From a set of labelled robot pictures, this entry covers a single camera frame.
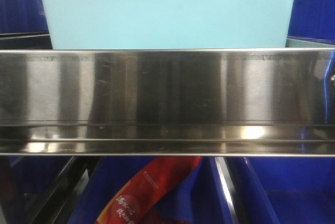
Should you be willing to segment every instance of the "metal bar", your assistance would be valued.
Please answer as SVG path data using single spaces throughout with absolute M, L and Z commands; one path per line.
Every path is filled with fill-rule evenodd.
M 232 223 L 248 224 L 249 220 L 247 218 L 247 214 L 244 211 L 237 189 L 235 188 L 232 177 L 230 176 L 226 160 L 223 157 L 215 157 L 215 163 L 219 172 L 222 191 L 225 195 L 230 215 L 232 217 Z
M 28 223 L 46 223 L 46 219 L 51 218 L 55 211 L 57 212 L 60 202 L 64 201 L 63 198 L 66 198 L 66 195 L 75 187 L 84 170 L 83 158 L 70 158 L 33 207 L 28 210 Z
M 8 141 L 2 154 L 24 155 L 214 155 L 214 156 L 335 156 L 331 141 L 222 140 L 94 140 Z
M 64 224 L 68 222 L 73 210 L 77 206 L 77 203 L 79 202 L 82 193 L 86 188 L 88 180 L 87 173 L 84 173 L 83 176 L 79 179 L 76 187 L 72 190 L 71 193 L 69 193 L 66 202 L 62 204 L 61 209 L 57 213 L 55 219 L 50 222 L 51 224 Z

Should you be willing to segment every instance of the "plastic container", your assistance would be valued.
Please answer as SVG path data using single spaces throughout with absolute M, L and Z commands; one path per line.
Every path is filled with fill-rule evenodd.
M 43 0 L 54 49 L 284 47 L 293 0 Z
M 68 160 L 66 156 L 10 157 L 14 178 L 23 194 L 44 192 Z
M 0 33 L 48 31 L 42 0 L 0 0 Z
M 94 223 L 112 197 L 153 157 L 102 158 L 68 223 Z M 155 206 L 160 217 L 192 224 L 232 223 L 214 158 L 201 164 Z
M 335 0 L 294 0 L 290 36 L 335 39 Z
M 335 223 L 335 159 L 229 158 L 251 223 Z

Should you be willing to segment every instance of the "blue plastic crate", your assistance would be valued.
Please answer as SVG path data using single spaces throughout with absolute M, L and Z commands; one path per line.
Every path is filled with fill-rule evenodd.
M 254 224 L 335 223 L 335 159 L 229 158 Z
M 69 224 L 94 223 L 113 196 L 153 157 L 106 157 L 99 162 Z M 232 223 L 214 158 L 201 164 L 155 206 L 164 219 L 192 224 Z
M 66 156 L 10 157 L 14 178 L 21 193 L 40 194 L 65 166 Z
M 42 0 L 0 0 L 0 33 L 48 31 Z
M 335 39 L 335 0 L 294 0 L 290 36 Z

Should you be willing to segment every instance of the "light blue plastic bin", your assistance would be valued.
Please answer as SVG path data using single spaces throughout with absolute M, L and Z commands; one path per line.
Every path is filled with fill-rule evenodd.
M 284 47 L 293 0 L 43 0 L 54 49 Z

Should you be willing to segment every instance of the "stainless steel shelf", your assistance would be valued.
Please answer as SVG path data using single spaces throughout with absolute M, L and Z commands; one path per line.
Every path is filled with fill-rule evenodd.
M 0 153 L 335 156 L 335 49 L 0 51 Z

